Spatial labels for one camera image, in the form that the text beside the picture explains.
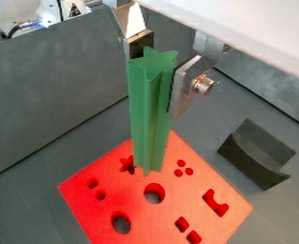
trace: hole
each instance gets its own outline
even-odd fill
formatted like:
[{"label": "hole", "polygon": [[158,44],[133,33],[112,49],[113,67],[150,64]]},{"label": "hole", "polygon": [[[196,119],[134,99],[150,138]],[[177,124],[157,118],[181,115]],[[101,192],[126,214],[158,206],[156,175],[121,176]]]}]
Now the hole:
[{"label": "hole", "polygon": [[162,202],[165,197],[164,188],[157,183],[150,183],[144,189],[145,200],[152,204]]},{"label": "hole", "polygon": [[180,217],[174,223],[178,231],[181,233],[184,233],[186,231],[186,229],[189,228],[189,223],[186,222],[186,220],[184,219],[184,217]]},{"label": "hole", "polygon": [[177,165],[178,165],[180,167],[184,167],[184,166],[185,166],[185,161],[180,159],[180,160],[177,161]]},{"label": "hole", "polygon": [[120,169],[121,172],[129,172],[129,174],[134,174],[134,168],[133,165],[133,156],[129,156],[128,158],[121,158],[122,167]]},{"label": "hole", "polygon": [[104,190],[98,190],[96,193],[94,193],[94,198],[96,198],[96,200],[98,200],[98,201],[101,201],[101,200],[104,200],[104,198],[105,198],[105,191]]},{"label": "hole", "polygon": [[198,244],[202,241],[201,236],[197,234],[196,231],[192,231],[188,235],[186,235],[186,240],[190,244]]},{"label": "hole", "polygon": [[188,175],[193,175],[193,173],[194,173],[194,171],[193,171],[192,168],[186,168],[184,171],[185,171],[185,173],[186,173]]},{"label": "hole", "polygon": [[225,212],[229,209],[229,205],[225,204],[218,204],[214,201],[214,191],[209,189],[204,196],[202,196],[204,202],[206,203],[208,207],[212,209],[212,211],[218,215],[218,217],[222,217]]},{"label": "hole", "polygon": [[128,234],[130,232],[130,221],[122,212],[114,212],[112,215],[113,229],[120,234]]},{"label": "hole", "polygon": [[90,189],[90,190],[94,189],[94,188],[97,187],[97,185],[98,185],[97,180],[96,180],[94,178],[90,178],[90,179],[88,180],[88,187],[89,187],[89,189]]},{"label": "hole", "polygon": [[181,170],[174,170],[174,176],[181,177],[182,176],[182,171]]}]

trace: star-shaped hole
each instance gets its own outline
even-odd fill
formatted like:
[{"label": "star-shaped hole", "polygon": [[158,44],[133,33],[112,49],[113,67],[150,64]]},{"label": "star-shaped hole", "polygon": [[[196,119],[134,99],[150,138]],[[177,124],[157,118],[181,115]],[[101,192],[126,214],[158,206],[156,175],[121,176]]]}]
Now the star-shaped hole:
[{"label": "star-shaped hole", "polygon": [[133,165],[133,156],[130,155],[128,158],[121,158],[122,167],[120,169],[121,172],[129,172],[130,174],[134,174],[134,168]]}]

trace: black cable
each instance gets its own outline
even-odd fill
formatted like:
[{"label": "black cable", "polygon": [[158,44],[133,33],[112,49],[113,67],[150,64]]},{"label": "black cable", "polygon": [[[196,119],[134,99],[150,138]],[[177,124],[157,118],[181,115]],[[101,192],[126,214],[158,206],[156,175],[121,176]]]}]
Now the black cable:
[{"label": "black cable", "polygon": [[6,36],[6,38],[8,38],[8,39],[12,39],[13,34],[14,34],[18,30],[20,30],[20,26],[14,26],[13,29],[10,30],[10,32],[9,32],[8,36]]},{"label": "black cable", "polygon": [[60,9],[60,15],[61,15],[61,22],[64,22],[64,16],[62,16],[62,5],[61,5],[61,0],[57,0],[58,4],[58,9]]}]

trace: rectangular hole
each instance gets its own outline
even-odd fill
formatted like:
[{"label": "rectangular hole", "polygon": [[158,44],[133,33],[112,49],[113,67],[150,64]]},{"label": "rectangular hole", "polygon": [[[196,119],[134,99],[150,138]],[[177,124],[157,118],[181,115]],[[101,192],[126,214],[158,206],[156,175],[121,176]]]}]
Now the rectangular hole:
[{"label": "rectangular hole", "polygon": [[184,233],[185,230],[189,228],[189,223],[186,222],[186,220],[184,219],[184,217],[180,217],[180,218],[177,219],[174,225],[176,225],[176,227],[177,227],[177,229],[178,229],[178,231],[180,231],[181,233]]},{"label": "rectangular hole", "polygon": [[197,234],[196,231],[192,231],[188,235],[186,235],[186,240],[190,244],[198,244],[202,241],[201,236]]}]

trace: white panel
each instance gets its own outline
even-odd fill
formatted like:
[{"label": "white panel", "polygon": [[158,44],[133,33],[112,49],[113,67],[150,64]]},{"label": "white panel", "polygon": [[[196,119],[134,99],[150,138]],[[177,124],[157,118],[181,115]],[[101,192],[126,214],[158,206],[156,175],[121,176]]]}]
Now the white panel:
[{"label": "white panel", "polygon": [[299,0],[136,1],[299,77]]},{"label": "white panel", "polygon": [[41,0],[0,0],[0,23],[36,12]]}]

